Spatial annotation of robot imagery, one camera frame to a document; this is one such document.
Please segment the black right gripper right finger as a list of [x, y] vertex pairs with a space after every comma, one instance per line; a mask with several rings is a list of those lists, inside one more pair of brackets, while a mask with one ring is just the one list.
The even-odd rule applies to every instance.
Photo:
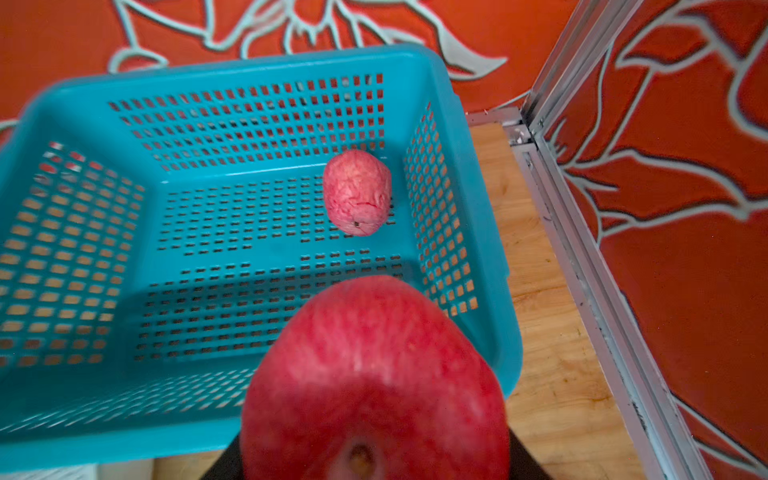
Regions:
[[509, 480], [551, 480], [512, 429], [509, 432]]

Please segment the red apple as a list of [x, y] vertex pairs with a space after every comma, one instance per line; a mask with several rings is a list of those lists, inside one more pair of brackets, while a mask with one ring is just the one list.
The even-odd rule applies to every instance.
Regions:
[[500, 385], [459, 328], [390, 276], [315, 295], [257, 367], [248, 479], [504, 479]]
[[372, 154], [347, 150], [325, 166], [323, 200], [330, 222], [343, 233], [370, 236], [388, 219], [392, 174]]

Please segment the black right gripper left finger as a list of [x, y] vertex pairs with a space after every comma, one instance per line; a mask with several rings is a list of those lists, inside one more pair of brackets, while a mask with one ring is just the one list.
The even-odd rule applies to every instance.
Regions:
[[240, 435], [237, 435], [201, 480], [243, 480], [243, 462]]

